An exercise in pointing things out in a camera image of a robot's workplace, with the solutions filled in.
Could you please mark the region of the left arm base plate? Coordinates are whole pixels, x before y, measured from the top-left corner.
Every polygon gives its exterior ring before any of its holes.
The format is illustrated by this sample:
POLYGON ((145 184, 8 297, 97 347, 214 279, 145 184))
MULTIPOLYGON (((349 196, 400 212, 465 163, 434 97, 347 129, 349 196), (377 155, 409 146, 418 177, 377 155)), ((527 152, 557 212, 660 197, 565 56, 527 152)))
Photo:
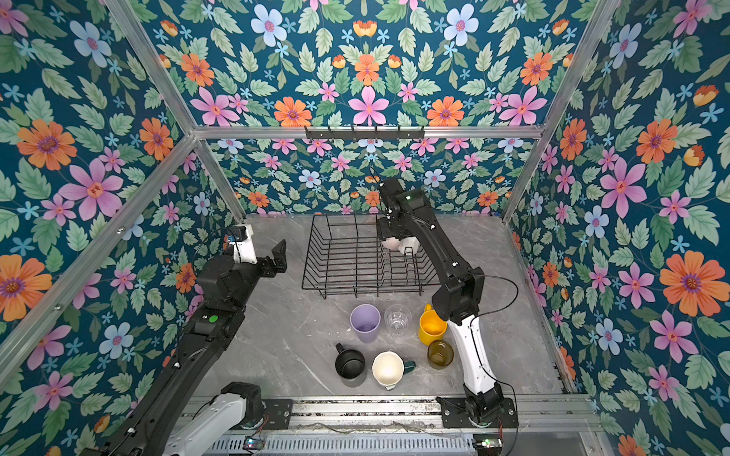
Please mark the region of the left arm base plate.
POLYGON ((256 423, 255 431, 285 431, 289 429, 293 416, 292 399, 263 399, 262 418, 256 423))

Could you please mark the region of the white ceramic mug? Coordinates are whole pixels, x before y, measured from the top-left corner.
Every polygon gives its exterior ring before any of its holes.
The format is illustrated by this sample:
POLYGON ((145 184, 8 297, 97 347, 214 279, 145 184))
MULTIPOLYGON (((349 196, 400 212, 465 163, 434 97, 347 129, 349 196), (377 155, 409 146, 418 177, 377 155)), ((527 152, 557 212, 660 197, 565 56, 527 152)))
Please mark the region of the white ceramic mug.
POLYGON ((403 255, 415 256, 420 248, 420 242, 417 237, 405 237, 401 239, 397 250, 403 255))

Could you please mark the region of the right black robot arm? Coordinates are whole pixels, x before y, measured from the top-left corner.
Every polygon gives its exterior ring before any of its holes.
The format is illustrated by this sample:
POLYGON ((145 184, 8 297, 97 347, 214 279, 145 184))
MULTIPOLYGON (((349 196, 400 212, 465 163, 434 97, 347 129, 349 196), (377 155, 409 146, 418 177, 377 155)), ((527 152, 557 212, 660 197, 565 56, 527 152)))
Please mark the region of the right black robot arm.
POLYGON ((486 275, 458 253, 424 191, 405 190, 391 178, 378 185, 378 193, 384 205, 380 234, 417 239, 435 268, 439 288, 432 307, 454 333, 464 374, 465 411, 475 425, 487 425, 496 418, 504 393, 490 367, 478 323, 486 275))

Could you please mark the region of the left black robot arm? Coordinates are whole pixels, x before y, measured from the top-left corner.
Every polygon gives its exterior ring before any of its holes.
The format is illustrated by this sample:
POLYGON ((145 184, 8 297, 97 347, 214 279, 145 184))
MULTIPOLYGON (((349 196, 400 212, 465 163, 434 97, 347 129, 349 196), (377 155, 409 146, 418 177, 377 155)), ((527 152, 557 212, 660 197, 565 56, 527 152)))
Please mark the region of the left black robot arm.
POLYGON ((224 389, 179 434, 173 432, 193 393, 243 325, 259 281, 286 272, 286 247, 280 241, 271 256, 257 256, 252 241, 236 242, 203 266, 198 277, 203 304, 184 328, 175 355, 119 429, 83 454, 201 455, 231 427, 259 423, 260 387, 237 384, 224 389))

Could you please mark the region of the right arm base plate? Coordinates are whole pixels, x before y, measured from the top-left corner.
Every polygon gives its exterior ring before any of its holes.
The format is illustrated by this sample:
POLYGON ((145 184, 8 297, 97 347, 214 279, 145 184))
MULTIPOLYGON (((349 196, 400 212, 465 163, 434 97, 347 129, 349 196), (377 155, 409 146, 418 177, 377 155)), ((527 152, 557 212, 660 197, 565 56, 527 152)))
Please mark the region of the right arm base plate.
POLYGON ((518 428, 518 412, 509 398, 498 400, 488 408, 481 408, 466 397, 437 396, 441 408, 442 426, 445 429, 467 428, 518 428))

